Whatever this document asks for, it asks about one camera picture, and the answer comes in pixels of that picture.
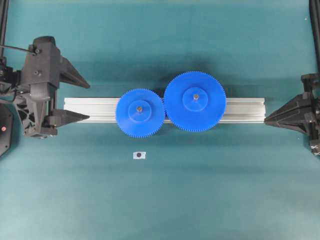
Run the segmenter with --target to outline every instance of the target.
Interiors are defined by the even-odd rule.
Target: cable
[[[0,98],[0,104],[13,104],[16,99],[16,96],[17,96],[17,91],[15,90],[12,100],[4,100]]]
[[[20,47],[16,47],[16,46],[7,46],[7,45],[2,45],[2,44],[0,44],[0,48],[18,50],[18,51],[30,53],[30,54],[32,54],[32,55],[34,55],[34,56],[37,55],[37,54],[36,54],[35,52],[33,52],[33,51],[30,51],[30,50],[24,49],[24,48],[20,48]]]

